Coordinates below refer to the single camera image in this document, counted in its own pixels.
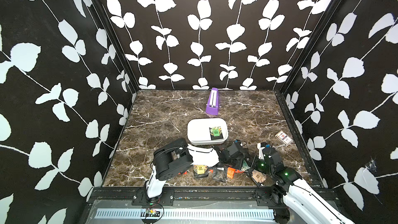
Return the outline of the orange tea bag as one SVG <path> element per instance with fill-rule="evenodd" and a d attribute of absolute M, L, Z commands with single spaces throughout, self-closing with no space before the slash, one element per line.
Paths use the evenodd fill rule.
<path fill-rule="evenodd" d="M 227 169 L 227 178 L 233 179 L 236 170 L 234 168 L 228 167 Z"/>

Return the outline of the black barcode tea bag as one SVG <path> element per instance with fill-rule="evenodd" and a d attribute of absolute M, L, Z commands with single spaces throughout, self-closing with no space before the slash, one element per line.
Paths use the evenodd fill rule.
<path fill-rule="evenodd" d="M 226 167 L 216 167 L 213 169 L 212 179 L 220 183 L 227 182 L 227 168 Z"/>

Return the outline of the yellow label tea bag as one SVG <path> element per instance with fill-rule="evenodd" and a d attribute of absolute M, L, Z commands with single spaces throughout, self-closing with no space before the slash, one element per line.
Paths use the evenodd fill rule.
<path fill-rule="evenodd" d="M 194 165 L 193 166 L 193 177 L 194 178 L 205 178 L 208 177 L 208 166 Z"/>

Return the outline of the white plastic storage box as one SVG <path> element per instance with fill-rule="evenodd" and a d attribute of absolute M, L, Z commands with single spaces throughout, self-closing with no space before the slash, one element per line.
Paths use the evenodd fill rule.
<path fill-rule="evenodd" d="M 221 127 L 224 139 L 211 140 L 209 128 Z M 225 120 L 221 118 L 194 119 L 188 123 L 188 140 L 192 145 L 218 145 L 222 144 L 229 137 L 228 127 Z"/>

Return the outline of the white perforated vent strip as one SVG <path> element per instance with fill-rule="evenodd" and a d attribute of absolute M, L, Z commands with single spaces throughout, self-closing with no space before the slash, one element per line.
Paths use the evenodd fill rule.
<path fill-rule="evenodd" d="M 165 209 L 149 214 L 144 208 L 99 208 L 95 219 L 189 219 L 189 220 L 244 220 L 265 222 L 274 220 L 272 209 Z"/>

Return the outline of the black front mounting rail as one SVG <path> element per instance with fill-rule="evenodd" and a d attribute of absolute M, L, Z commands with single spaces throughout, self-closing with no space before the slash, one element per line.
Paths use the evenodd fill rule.
<path fill-rule="evenodd" d="M 126 201 L 128 205 L 146 206 L 150 202 L 160 202 L 171 206 L 177 201 L 254 201 L 255 206 L 283 208 L 271 197 L 271 187 L 164 187 L 155 200 L 148 200 L 144 187 L 97 187 L 93 190 L 88 203 L 95 201 Z"/>

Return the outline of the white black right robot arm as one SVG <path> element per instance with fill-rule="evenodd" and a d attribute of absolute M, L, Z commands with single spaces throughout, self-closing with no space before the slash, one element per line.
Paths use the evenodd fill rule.
<path fill-rule="evenodd" d="M 273 181 L 271 201 L 287 207 L 288 214 L 276 216 L 276 221 L 287 218 L 288 224 L 352 224 L 293 168 L 286 167 L 275 147 L 262 142 L 257 145 L 260 172 Z"/>

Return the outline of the green label tea bag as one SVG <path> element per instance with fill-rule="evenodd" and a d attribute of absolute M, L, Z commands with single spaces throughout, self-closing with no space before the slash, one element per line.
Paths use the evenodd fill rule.
<path fill-rule="evenodd" d="M 209 133 L 210 133 L 211 140 L 224 139 L 221 127 L 211 127 L 211 128 L 209 128 Z"/>

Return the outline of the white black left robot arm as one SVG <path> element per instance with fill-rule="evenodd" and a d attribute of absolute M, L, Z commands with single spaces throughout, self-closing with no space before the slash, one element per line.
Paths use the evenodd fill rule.
<path fill-rule="evenodd" d="M 230 146 L 220 141 L 205 143 L 199 147 L 188 144 L 184 138 L 175 140 L 153 153 L 151 162 L 151 176 L 145 182 L 146 197 L 158 198 L 167 180 L 184 174 L 193 168 L 193 174 L 202 178 L 212 175 L 213 180 L 226 182 L 237 172 L 249 170 L 249 149 L 240 140 Z"/>

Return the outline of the purple metronome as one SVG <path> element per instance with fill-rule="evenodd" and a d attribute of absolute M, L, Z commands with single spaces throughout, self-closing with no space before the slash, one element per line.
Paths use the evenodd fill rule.
<path fill-rule="evenodd" d="M 205 113 L 217 116 L 219 114 L 219 106 L 219 90 L 217 88 L 212 88 L 206 104 Z"/>

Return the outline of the brown label tea bag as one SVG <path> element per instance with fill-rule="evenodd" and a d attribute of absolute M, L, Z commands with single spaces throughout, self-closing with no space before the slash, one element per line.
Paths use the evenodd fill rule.
<path fill-rule="evenodd" d="M 256 185 L 262 185 L 266 181 L 266 175 L 257 170 L 253 170 L 251 172 L 251 179 Z"/>

